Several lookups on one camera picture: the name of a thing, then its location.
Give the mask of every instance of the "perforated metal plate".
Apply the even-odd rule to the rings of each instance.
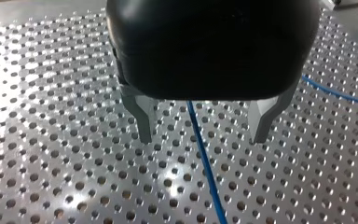
[[[358,97],[356,45],[323,11],[304,74]],[[358,104],[301,81],[267,143],[256,146],[248,104],[196,108],[229,222],[358,223]]]
[[[186,104],[141,144],[109,48],[103,11],[0,26],[0,223],[217,223]]]
[[[0,223],[217,223],[186,105],[160,102],[142,145],[107,40],[103,11],[0,25]],[[358,96],[327,12],[304,71]],[[358,222],[357,104],[301,82],[260,146],[246,103],[196,108],[230,223]]]

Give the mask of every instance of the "blue cable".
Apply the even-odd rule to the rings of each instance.
[[[333,94],[333,95],[335,95],[335,96],[337,96],[337,97],[342,97],[342,98],[344,98],[344,99],[346,99],[346,100],[354,101],[354,102],[358,103],[358,98],[356,98],[356,97],[349,96],[349,95],[345,95],[345,94],[343,94],[343,93],[341,93],[341,92],[339,92],[339,91],[333,91],[333,90],[327,89],[326,87],[324,87],[324,86],[322,86],[321,84],[319,84],[319,83],[313,81],[313,80],[310,79],[310,78],[307,78],[307,77],[304,76],[304,75],[302,76],[302,79],[303,79],[304,81],[308,82],[308,83],[309,83],[310,85],[312,85],[313,87],[318,88],[319,90],[322,90],[322,91],[325,91],[325,92],[327,92],[327,93]]]
[[[187,101],[188,114],[190,115],[191,122],[193,123],[194,134],[197,138],[197,145],[199,146],[199,151],[201,154],[202,163],[205,169],[206,178],[208,179],[210,192],[212,195],[212,200],[214,203],[214,209],[216,210],[217,217],[221,224],[227,224],[225,211],[223,209],[222,203],[220,202],[219,194],[217,193],[217,186],[214,182],[213,172],[211,164],[209,164],[208,155],[203,145],[202,137],[200,134],[199,123],[197,122],[196,112],[194,112],[193,103]]]
[[[333,91],[333,90],[327,89],[326,87],[311,80],[310,78],[307,78],[304,75],[302,76],[302,79],[304,81],[308,82],[313,87],[320,89],[322,91],[325,91],[326,93],[333,94],[337,97],[342,97],[343,99],[346,99],[349,101],[354,101],[354,102],[358,103],[358,98],[356,98],[356,97],[345,95],[339,91]],[[208,155],[206,153],[205,146],[203,145],[202,137],[200,134],[199,123],[197,122],[196,112],[194,111],[193,103],[191,101],[187,101],[187,107],[188,107],[188,114],[190,115],[190,119],[193,124],[194,134],[196,135],[197,145],[199,146],[201,160],[202,160],[203,166],[205,168],[205,174],[208,179],[209,186],[211,188],[210,191],[211,191],[211,195],[212,195],[212,199],[213,199],[213,203],[214,203],[214,208],[216,210],[216,214],[217,214],[221,224],[227,224],[225,211],[223,209],[223,205],[220,202],[220,198],[217,193],[216,183],[214,182],[211,164],[209,163]]]

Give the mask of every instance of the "hole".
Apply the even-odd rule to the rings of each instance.
[[[31,194],[30,200],[32,203],[36,202],[37,200],[39,200],[39,194],[37,194],[37,193]]]
[[[150,204],[147,208],[150,214],[156,214],[157,213],[157,207],[153,204]]]
[[[199,222],[199,223],[204,223],[205,222],[205,215],[203,215],[203,214],[198,214],[197,215],[197,221]]]
[[[128,211],[126,214],[126,218],[128,221],[133,221],[135,219],[135,213],[133,213],[132,211]]]
[[[244,202],[238,202],[237,208],[238,208],[238,210],[243,211],[246,209],[246,204]]]
[[[199,195],[195,192],[190,193],[190,200],[196,202],[199,200]]]
[[[100,185],[104,185],[106,183],[106,177],[104,177],[104,176],[98,177],[97,182]]]
[[[58,208],[54,211],[54,216],[57,218],[57,219],[61,219],[62,216],[63,216],[63,210],[61,208]]]
[[[110,218],[110,217],[106,217],[106,218],[103,220],[103,224],[113,224],[113,219]]]
[[[106,196],[103,196],[100,200],[100,203],[103,205],[103,206],[107,206],[109,204],[109,198],[106,197]]]
[[[131,192],[129,190],[124,190],[121,196],[125,199],[129,199],[131,197]]]
[[[260,205],[264,205],[266,203],[266,199],[263,196],[257,196],[255,200]]]
[[[39,223],[39,221],[40,221],[40,216],[39,215],[31,216],[31,222],[32,223]]]
[[[7,201],[7,208],[12,208],[16,205],[16,201],[14,199],[10,199]]]
[[[170,207],[177,207],[178,201],[176,199],[170,199]]]

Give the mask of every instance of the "perforated metal surface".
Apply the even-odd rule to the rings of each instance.
[[[0,26],[0,223],[216,223],[186,104],[141,144],[109,48],[103,11]]]
[[[186,104],[159,103],[143,146],[104,12],[78,15],[0,26],[0,223],[217,223]],[[358,49],[327,12],[304,72],[358,97]],[[357,104],[301,82],[260,146],[246,103],[196,108],[230,223],[358,222]]]
[[[358,48],[327,11],[304,73],[358,97]],[[301,81],[256,146],[248,104],[196,108],[229,222],[358,223],[358,104]]]

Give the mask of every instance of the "metal table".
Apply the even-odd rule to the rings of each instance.
[[[140,143],[103,6],[0,4],[0,223],[217,223],[186,104]],[[358,46],[322,11],[304,73],[358,97]],[[301,81],[264,145],[247,108],[196,102],[228,221],[358,223],[358,104]]]

